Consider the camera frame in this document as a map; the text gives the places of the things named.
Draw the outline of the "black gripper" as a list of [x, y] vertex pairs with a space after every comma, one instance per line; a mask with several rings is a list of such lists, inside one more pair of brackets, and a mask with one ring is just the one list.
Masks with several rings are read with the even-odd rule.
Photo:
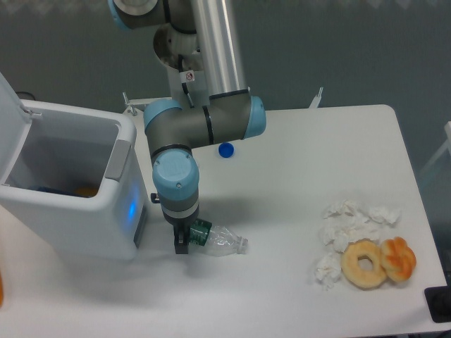
[[190, 226], [199, 215], [196, 209], [193, 213], [183, 218], [176, 218], [163, 211], [165, 220], [173, 226], [174, 249], [176, 254], [188, 254], [190, 243]]

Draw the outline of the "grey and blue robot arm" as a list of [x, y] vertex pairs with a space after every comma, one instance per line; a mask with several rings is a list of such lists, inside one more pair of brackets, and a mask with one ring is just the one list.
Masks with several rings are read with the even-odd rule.
[[193, 150], [247, 139], [266, 129], [262, 100], [245, 82], [231, 1], [110, 1], [119, 27], [156, 27], [153, 48], [165, 65], [171, 97], [150, 103], [144, 133], [156, 187], [154, 202], [186, 254], [199, 214]]

